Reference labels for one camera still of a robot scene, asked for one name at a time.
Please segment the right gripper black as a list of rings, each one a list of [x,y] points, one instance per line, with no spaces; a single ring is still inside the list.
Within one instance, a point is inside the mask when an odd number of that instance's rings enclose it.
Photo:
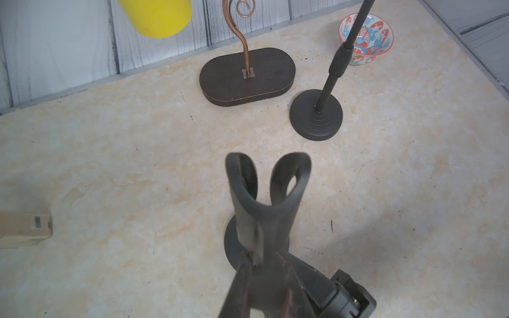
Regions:
[[[317,317],[370,317],[376,309],[375,298],[342,270],[328,278],[296,257],[294,270]]]

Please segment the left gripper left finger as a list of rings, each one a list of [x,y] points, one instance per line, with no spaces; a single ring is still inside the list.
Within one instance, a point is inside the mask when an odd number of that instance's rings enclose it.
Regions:
[[[251,315],[249,304],[249,288],[253,260],[249,254],[241,254],[241,263],[233,278],[218,317],[248,318]]]

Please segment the black microphone stand pole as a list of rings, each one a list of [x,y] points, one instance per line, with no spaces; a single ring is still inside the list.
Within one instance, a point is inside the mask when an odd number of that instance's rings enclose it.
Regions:
[[[334,86],[337,83],[337,80],[342,77],[347,69],[347,65],[351,60],[353,55],[353,47],[354,42],[356,41],[357,36],[365,22],[369,11],[371,10],[375,0],[364,0],[359,12],[357,14],[357,18],[355,19],[353,26],[349,32],[349,35],[346,41],[338,48],[335,56],[332,60],[331,66],[329,68],[329,76],[327,78],[326,84],[320,94],[318,102],[316,103],[314,109],[317,113],[321,113],[325,108],[326,102],[329,99]]]

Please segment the spare black microphone pole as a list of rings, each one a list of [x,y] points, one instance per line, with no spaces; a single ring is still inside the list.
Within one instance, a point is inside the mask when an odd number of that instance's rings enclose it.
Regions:
[[[234,215],[253,217],[296,217],[311,174],[311,158],[304,152],[283,156],[274,166],[270,178],[270,204],[257,201],[258,178],[252,159],[232,152],[225,159]]]

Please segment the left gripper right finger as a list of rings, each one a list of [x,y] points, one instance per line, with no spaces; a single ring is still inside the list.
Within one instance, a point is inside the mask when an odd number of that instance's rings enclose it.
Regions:
[[[313,305],[301,277],[304,276],[304,261],[286,251],[278,251],[275,257],[283,273],[282,304],[278,307],[278,317],[316,317]]]

